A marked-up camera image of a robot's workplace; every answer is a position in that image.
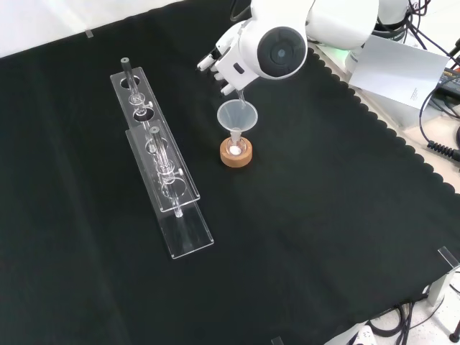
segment cable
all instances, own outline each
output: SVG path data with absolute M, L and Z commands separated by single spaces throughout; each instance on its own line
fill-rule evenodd
M 420 45 L 422 46 L 422 48 L 423 48 L 424 50 L 428 50 L 428 49 L 426 48 L 425 43 L 423 43 L 422 39 L 419 38 L 419 36 L 418 36 L 418 32 L 419 32 L 419 31 L 416 32 L 415 29 L 417 29 L 417 28 L 416 28 L 413 24 L 409 26 L 409 30 L 412 32 L 412 35 L 416 38 L 416 40 L 420 43 Z
M 390 313 L 392 311 L 398 311 L 398 315 L 399 315 L 399 318 L 400 318 L 397 326 L 395 328 L 393 328 L 393 329 L 390 329 L 390 330 L 380 329 L 380 328 L 377 328 L 376 326 L 374 326 L 372 324 L 371 320 L 367 321 L 367 325 L 369 325 L 369 327 L 372 329 L 372 332 L 375 335 L 381 336 L 381 337 L 384 337 L 384 338 L 389 338 L 389 337 L 395 336 L 396 334 L 401 332 L 401 330 L 403 329 L 403 326 L 404 326 L 404 322 L 406 320 L 402 304 L 396 305 L 394 308 L 391 308 L 391 309 L 385 311 L 384 313 L 379 314 L 375 318 L 382 317 L 383 315 L 388 314 L 388 313 Z
M 410 13 L 410 16 L 409 16 L 409 22 L 406 22 L 406 25 L 405 25 L 405 35 L 404 35 L 404 41 L 402 41 L 403 44 L 405 44 L 405 41 L 406 39 L 408 38 L 408 31 L 409 31 L 409 28 L 413 25 L 413 22 L 414 22 L 414 16 L 412 13 Z
M 455 63 L 457 63 L 457 65 L 460 65 L 460 60 L 457 60 L 454 56 L 451 55 L 451 53 L 449 53 L 447 50 L 445 50 L 444 48 L 442 48 L 442 46 L 440 46 L 438 43 L 434 42 L 430 37 L 426 36 L 426 34 L 424 34 L 423 32 L 421 32 L 420 30 L 417 31 L 418 34 L 422 35 L 426 40 L 428 40 L 432 45 L 435 45 L 440 51 L 442 51 L 444 54 L 446 54 L 447 56 L 449 56 Z
M 444 99 L 444 104 L 446 105 L 447 108 L 450 109 L 450 111 L 452 111 L 452 113 L 454 113 L 454 117 L 456 117 L 457 119 L 460 119 L 459 113 L 457 113 L 456 110 L 451 106 L 451 104 L 447 101 L 447 98 Z
M 410 327 L 409 330 L 414 329 L 415 327 L 419 327 L 420 325 L 424 324 L 426 321 L 431 319 L 433 317 L 433 315 L 436 314 L 436 311 L 438 311 L 438 309 L 443 305 L 443 303 L 444 303 L 444 298 L 441 301 L 441 303 L 439 303 L 438 307 L 436 307 L 436 309 L 431 313 L 431 315 L 426 320 L 424 320 L 424 321 L 422 321 L 420 323 L 417 323 L 415 326 Z
M 388 27 L 387 25 L 383 24 L 382 21 L 380 20 L 379 17 L 377 17 L 377 23 L 379 23 L 379 25 L 384 29 L 386 30 L 387 32 L 391 32 L 394 34 L 394 36 L 398 36 L 399 34 L 403 33 L 406 28 L 405 28 L 405 25 L 408 23 L 408 17 L 404 18 L 403 22 L 402 22 L 402 26 L 399 27 L 398 29 L 396 30 L 393 30 L 392 28 Z
M 232 0 L 230 7 L 230 20 L 232 22 L 238 22 L 241 20 L 241 18 L 251 9 L 251 5 L 249 5 L 235 16 L 236 4 L 238 4 L 238 0 Z
M 434 142 L 432 140 L 429 140 L 429 138 L 426 136 L 425 132 L 423 131 L 422 115 L 423 115 L 423 110 L 425 108 L 425 105 L 427 104 L 427 102 L 431 98 L 431 96 L 436 92 L 436 90 L 438 90 L 438 88 L 440 88 L 441 86 L 444 86 L 447 83 L 449 83 L 449 82 L 451 82 L 453 80 L 459 79 L 459 78 L 460 78 L 460 75 L 457 75 L 455 77 L 451 77 L 451 78 L 443 81 L 442 83 L 438 83 L 438 85 L 436 85 L 436 87 L 428 94 L 428 96 L 423 101 L 423 104 L 422 104 L 422 106 L 420 108 L 420 113 L 418 115 L 418 126 L 420 127 L 420 131 L 421 131 L 423 137 L 428 142 L 427 147 L 429 149 L 437 151 L 437 152 L 441 153 L 442 155 L 445 155 L 445 156 L 447 156 L 447 157 L 449 157 L 449 158 L 451 158 L 453 160 L 456 160 L 457 162 L 460 162 L 460 150 L 451 149 L 450 147 L 447 147 L 447 146 L 444 146 L 442 144 L 438 144 L 437 142 Z
M 458 291 L 452 284 L 449 284 L 449 286 L 452 288 L 453 291 L 460 295 L 460 291 Z
M 456 119 L 456 116 L 454 114 L 449 113 L 447 110 L 445 110 L 445 108 L 443 108 L 437 101 L 435 101 L 434 99 L 431 99 L 430 101 L 432 105 L 436 106 L 436 108 L 438 108 L 440 111 Z

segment clear acrylic holder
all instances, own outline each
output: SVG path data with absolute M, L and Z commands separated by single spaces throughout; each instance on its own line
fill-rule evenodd
M 196 201 L 200 195 L 141 68 L 110 79 L 129 125 L 131 149 L 173 259 L 214 243 Z

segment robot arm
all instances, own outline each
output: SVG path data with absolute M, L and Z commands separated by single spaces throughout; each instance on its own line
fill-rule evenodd
M 341 49 L 362 45 L 374 29 L 378 1 L 252 0 L 252 18 L 231 27 L 198 69 L 211 68 L 225 80 L 224 95 L 258 77 L 290 77 L 307 58 L 307 35 Z

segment black cloth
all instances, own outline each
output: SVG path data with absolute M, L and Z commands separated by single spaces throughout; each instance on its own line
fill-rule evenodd
M 445 274 L 453 188 L 311 51 L 246 98 L 252 163 L 219 161 L 196 63 L 230 1 L 187 0 L 0 60 L 3 344 L 323 344 Z M 172 261 L 109 76 L 141 66 L 215 244 Z

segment wooden base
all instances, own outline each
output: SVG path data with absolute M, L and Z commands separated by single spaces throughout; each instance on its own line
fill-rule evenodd
M 245 165 L 248 165 L 249 162 L 251 162 L 252 159 L 252 144 L 251 142 L 243 138 L 244 142 L 246 143 L 246 152 L 240 154 L 239 156 L 233 156 L 230 155 L 227 152 L 227 142 L 231 140 L 231 138 L 225 139 L 222 144 L 221 144 L 221 160 L 224 162 L 224 164 L 228 167 L 244 167 Z

